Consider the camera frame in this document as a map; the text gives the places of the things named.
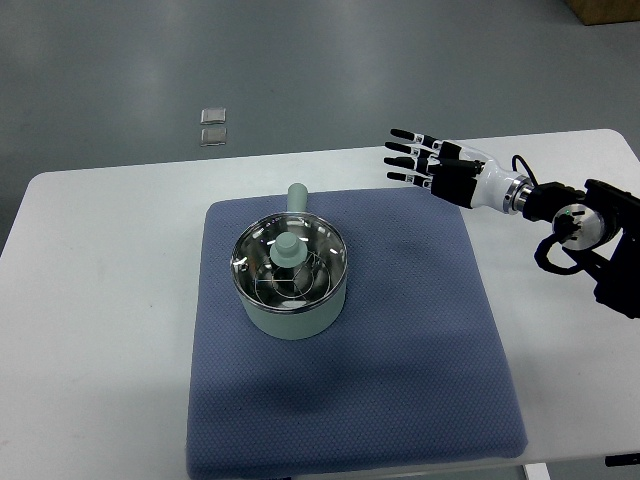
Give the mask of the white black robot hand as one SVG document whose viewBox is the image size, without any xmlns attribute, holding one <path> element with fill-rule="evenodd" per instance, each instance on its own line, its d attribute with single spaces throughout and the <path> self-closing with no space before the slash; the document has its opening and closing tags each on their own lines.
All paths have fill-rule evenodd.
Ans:
<svg viewBox="0 0 640 480">
<path fill-rule="evenodd" d="M 387 177 L 425 188 L 458 207 L 514 214 L 533 191 L 529 176 L 505 170 L 493 157 L 467 145 L 401 129 L 390 134 L 397 140 L 385 147 L 397 155 L 384 159 L 393 168 Z"/>
</svg>

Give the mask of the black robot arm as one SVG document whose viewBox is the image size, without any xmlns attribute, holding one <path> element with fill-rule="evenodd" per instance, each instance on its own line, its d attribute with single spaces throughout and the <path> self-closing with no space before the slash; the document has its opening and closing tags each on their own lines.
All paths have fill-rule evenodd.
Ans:
<svg viewBox="0 0 640 480">
<path fill-rule="evenodd" d="M 546 221 L 551 234 L 534 260 L 562 276 L 586 272 L 595 300 L 631 319 L 639 317 L 639 199 L 603 181 L 589 179 L 583 191 L 550 182 L 527 186 L 513 201 L 532 222 Z"/>
</svg>

